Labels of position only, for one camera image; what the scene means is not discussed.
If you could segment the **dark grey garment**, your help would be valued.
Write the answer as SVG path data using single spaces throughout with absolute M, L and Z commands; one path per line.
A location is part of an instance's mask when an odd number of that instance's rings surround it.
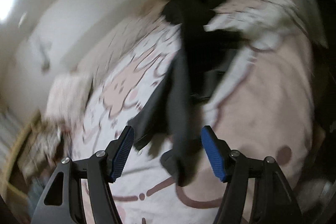
M 205 30 L 225 1 L 169 0 L 162 13 L 180 27 L 180 49 L 145 106 L 128 122 L 137 150 L 155 134 L 172 137 L 173 146 L 161 156 L 161 164 L 179 186 L 191 181 L 202 148 L 200 107 L 211 98 L 242 40 L 238 31 Z

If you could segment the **pink cartoon bear bedsheet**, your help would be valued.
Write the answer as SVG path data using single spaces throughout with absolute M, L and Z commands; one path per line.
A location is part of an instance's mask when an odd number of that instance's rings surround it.
M 279 4 L 292 0 L 266 0 Z M 179 48 L 179 28 L 165 23 L 141 39 L 94 90 L 81 126 L 73 134 L 72 157 L 85 159 L 119 137 L 146 104 Z M 202 108 L 201 121 L 244 155 L 272 156 L 295 186 L 312 141 L 311 47 L 305 33 L 288 36 L 274 51 L 249 44 Z M 201 153 L 188 186 L 176 186 L 161 166 L 171 140 L 159 137 L 132 150 L 122 176 L 111 185 L 123 223 L 212 223 L 225 185 Z

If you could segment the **fluffy white pillow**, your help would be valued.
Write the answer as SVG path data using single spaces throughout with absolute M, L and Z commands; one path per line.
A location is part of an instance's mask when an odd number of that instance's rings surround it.
M 52 84 L 45 111 L 46 120 L 74 128 L 84 115 L 92 87 L 89 73 L 64 73 Z

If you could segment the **beige textured blanket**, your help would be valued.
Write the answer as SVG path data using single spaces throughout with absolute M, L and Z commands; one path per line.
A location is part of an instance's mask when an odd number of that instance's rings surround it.
M 76 72 L 104 76 L 141 39 L 161 24 L 161 11 L 165 3 L 156 1 L 127 16 L 106 34 L 77 64 Z

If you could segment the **white fluffy garment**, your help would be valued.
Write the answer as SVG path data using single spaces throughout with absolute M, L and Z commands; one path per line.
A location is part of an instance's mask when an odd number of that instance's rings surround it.
M 288 36 L 305 32 L 289 3 L 266 0 L 227 0 L 215 9 L 207 31 L 238 31 L 255 51 L 274 51 Z

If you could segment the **wooden wardrobe frame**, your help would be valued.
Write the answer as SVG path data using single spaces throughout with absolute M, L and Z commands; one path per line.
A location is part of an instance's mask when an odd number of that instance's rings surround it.
M 29 136 L 33 133 L 33 128 L 40 121 L 41 112 L 37 110 L 29 121 L 20 128 L 1 170 L 1 197 L 15 217 L 24 216 L 28 207 L 27 192 L 29 186 L 18 167 L 18 159 L 25 148 Z

